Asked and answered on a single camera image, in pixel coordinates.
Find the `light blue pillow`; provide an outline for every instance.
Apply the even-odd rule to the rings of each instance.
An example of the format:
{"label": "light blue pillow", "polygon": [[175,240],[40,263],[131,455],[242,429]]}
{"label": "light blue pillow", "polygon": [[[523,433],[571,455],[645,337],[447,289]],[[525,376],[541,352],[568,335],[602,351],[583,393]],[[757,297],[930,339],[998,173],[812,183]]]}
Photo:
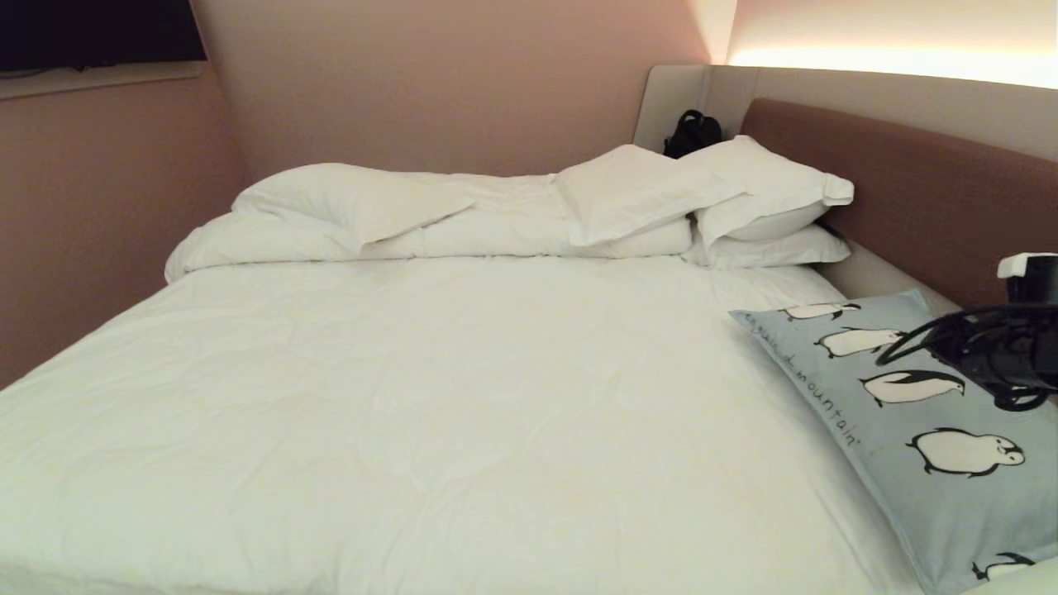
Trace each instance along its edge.
{"label": "light blue pillow", "polygon": [[933,319],[917,291],[731,315],[819,414],[927,593],[1058,556],[1058,408],[997,409],[925,350],[875,364]]}

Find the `brown headboard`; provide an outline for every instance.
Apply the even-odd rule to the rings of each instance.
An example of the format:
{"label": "brown headboard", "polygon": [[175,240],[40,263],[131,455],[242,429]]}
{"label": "brown headboard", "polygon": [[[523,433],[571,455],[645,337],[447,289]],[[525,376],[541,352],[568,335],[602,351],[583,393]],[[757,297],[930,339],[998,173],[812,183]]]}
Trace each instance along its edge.
{"label": "brown headboard", "polygon": [[855,201],[824,221],[964,307],[1006,302],[1001,258],[1058,252],[1056,162],[764,98],[742,133],[852,180]]}

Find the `black bag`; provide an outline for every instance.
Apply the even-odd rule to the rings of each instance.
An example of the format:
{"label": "black bag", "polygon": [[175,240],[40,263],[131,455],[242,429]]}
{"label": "black bag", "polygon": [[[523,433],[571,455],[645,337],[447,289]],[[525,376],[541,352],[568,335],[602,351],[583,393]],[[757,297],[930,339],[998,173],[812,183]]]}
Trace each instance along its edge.
{"label": "black bag", "polygon": [[696,109],[687,110],[676,124],[676,131],[664,140],[664,155],[679,159],[720,142],[720,123]]}

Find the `white bedsheet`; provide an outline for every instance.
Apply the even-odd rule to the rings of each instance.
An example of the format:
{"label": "white bedsheet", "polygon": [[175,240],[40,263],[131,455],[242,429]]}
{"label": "white bedsheet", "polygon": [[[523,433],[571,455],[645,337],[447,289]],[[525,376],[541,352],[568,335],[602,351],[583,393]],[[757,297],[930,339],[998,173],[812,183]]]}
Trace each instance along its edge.
{"label": "white bedsheet", "polygon": [[195,272],[0,393],[0,593],[916,594],[733,308],[806,269]]}

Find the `penguin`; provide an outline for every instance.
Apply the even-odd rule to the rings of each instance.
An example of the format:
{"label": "penguin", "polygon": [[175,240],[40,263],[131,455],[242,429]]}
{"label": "penguin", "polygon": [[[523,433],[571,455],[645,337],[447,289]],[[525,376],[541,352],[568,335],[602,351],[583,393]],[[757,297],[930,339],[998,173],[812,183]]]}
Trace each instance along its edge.
{"label": "penguin", "polygon": [[1002,554],[997,554],[997,556],[1009,558],[1010,561],[992,564],[983,571],[979,569],[977,562],[974,562],[973,576],[978,577],[978,580],[988,580],[991,582],[991,580],[997,577],[1036,565],[1036,562],[1029,560],[1028,558],[1010,552],[1003,552]]}
{"label": "penguin", "polygon": [[883,407],[886,403],[923,401],[951,391],[966,393],[966,382],[962,379],[930,369],[890,372],[860,382],[863,383],[863,390],[874,397],[878,407]]}
{"label": "penguin", "polygon": [[865,328],[842,327],[844,330],[827,335],[816,345],[822,345],[829,353],[831,359],[843,358],[861,351],[878,353],[886,345],[892,345],[907,335],[902,330],[882,328],[871,330]]}
{"label": "penguin", "polygon": [[918,434],[908,444],[926,462],[926,472],[941,471],[967,477],[991,474],[1000,465],[1025,462],[1025,452],[1003,436],[975,436],[956,428],[937,428]]}
{"label": "penguin", "polygon": [[841,318],[841,314],[849,310],[859,310],[862,309],[857,304],[813,304],[811,306],[796,306],[794,308],[786,308],[782,310],[786,312],[786,320],[794,322],[795,320],[808,320],[816,319],[819,317],[825,317],[827,314],[833,314],[832,321]]}

